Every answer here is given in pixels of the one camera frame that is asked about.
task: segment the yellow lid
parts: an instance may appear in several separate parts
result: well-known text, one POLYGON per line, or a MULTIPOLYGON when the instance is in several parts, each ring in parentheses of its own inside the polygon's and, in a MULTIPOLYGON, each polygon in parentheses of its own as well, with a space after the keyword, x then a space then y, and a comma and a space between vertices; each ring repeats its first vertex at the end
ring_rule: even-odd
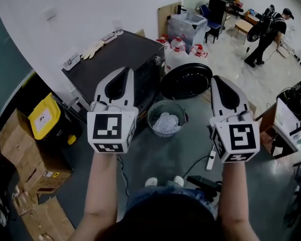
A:
POLYGON ((52 93, 35 107, 28 119, 37 140, 43 139, 56 125, 61 115, 57 102, 52 98, 52 93))
POLYGON ((75 141, 77 140, 75 135, 69 135, 68 136, 68 145, 72 145, 73 143, 75 143, 75 141))

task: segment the black pants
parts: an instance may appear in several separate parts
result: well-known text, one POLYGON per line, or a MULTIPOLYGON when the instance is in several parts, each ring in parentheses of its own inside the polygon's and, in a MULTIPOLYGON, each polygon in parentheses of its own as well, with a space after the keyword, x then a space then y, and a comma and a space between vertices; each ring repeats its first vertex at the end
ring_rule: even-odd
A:
POLYGON ((258 47, 245 59, 245 61, 254 63, 256 60, 257 62, 262 61, 263 52, 266 48, 271 45, 273 38, 271 37, 260 37, 258 47))

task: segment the cap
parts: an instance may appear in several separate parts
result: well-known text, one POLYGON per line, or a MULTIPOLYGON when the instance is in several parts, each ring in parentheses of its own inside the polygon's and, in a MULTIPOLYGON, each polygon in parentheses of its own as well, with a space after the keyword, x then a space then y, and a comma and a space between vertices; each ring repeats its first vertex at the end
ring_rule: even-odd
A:
POLYGON ((288 8, 283 9, 283 13, 284 13, 285 15, 289 15, 289 16, 291 17, 291 19, 294 20, 293 14, 292 14, 292 12, 290 11, 290 9, 288 9, 288 8))

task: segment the white glove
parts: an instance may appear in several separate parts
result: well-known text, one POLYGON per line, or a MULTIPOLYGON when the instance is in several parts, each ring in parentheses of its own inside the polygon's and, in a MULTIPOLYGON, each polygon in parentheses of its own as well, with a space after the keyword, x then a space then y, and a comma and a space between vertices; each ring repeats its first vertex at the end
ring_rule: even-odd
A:
POLYGON ((89 59, 93 58, 95 53, 105 44, 104 41, 99 40, 95 45, 87 48, 83 54, 80 56, 80 58, 86 60, 88 57, 89 59))

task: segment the white sneaker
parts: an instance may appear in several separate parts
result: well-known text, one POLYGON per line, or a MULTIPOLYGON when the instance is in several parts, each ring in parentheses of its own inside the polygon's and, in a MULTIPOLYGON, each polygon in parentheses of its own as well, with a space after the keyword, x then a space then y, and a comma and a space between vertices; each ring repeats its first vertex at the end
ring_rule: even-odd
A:
POLYGON ((148 187, 148 186, 157 186, 157 183, 158 183, 157 178, 149 178, 145 182, 145 187, 148 187))
POLYGON ((175 176, 173 181, 179 184, 180 186, 184 187, 184 179, 181 176, 175 176))

